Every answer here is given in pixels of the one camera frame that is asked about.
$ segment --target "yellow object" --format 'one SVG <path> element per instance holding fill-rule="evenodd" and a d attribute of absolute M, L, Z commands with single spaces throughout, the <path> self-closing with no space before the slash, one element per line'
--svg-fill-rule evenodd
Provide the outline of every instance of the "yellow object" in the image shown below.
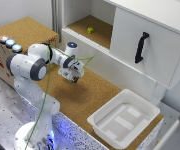
<path fill-rule="evenodd" d="M 94 33 L 94 29 L 93 29 L 92 27 L 89 27 L 89 28 L 87 29 L 87 32 L 88 32 L 89 34 L 92 34 L 92 33 Z"/>

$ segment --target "open cabinet compartment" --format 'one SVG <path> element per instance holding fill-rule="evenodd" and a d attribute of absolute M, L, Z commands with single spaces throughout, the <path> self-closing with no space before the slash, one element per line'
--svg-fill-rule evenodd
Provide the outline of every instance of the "open cabinet compartment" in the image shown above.
<path fill-rule="evenodd" d="M 88 122 L 112 147 L 125 149 L 159 113 L 159 108 L 125 89 L 93 113 Z"/>
<path fill-rule="evenodd" d="M 103 0 L 64 0 L 63 28 L 110 49 L 116 7 Z M 87 29 L 94 28 L 89 34 Z"/>

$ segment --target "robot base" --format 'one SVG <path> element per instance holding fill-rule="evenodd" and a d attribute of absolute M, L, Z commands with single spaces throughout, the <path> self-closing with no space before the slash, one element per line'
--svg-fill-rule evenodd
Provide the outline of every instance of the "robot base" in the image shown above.
<path fill-rule="evenodd" d="M 24 140 L 24 137 L 27 135 L 29 130 L 33 127 L 34 123 L 35 122 L 27 123 L 16 132 L 15 138 L 14 138 L 14 149 L 15 150 L 25 150 L 27 142 Z M 60 140 L 59 138 L 55 139 L 56 147 L 59 144 L 59 140 Z M 39 150 L 39 147 L 36 146 L 34 148 L 31 148 L 28 145 L 26 150 Z"/>

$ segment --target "empty white tray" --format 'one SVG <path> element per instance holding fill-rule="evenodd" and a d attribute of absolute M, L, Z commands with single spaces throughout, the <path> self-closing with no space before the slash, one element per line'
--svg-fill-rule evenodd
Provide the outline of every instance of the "empty white tray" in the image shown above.
<path fill-rule="evenodd" d="M 95 133 L 112 147 L 125 149 L 159 113 L 159 108 L 125 89 L 87 121 Z"/>

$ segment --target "cardboard box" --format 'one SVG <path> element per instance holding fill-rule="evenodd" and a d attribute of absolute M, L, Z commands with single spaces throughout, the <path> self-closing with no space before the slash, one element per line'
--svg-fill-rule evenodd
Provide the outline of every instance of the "cardboard box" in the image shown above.
<path fill-rule="evenodd" d="M 59 47 L 59 35 L 29 17 L 0 27 L 0 36 L 2 35 L 7 35 L 14 39 L 16 44 L 21 45 L 23 54 L 27 54 L 29 46 L 35 43 L 50 43 Z M 11 53 L 11 49 L 0 44 L 0 77 L 13 87 L 14 77 L 10 75 L 6 66 L 6 60 Z"/>

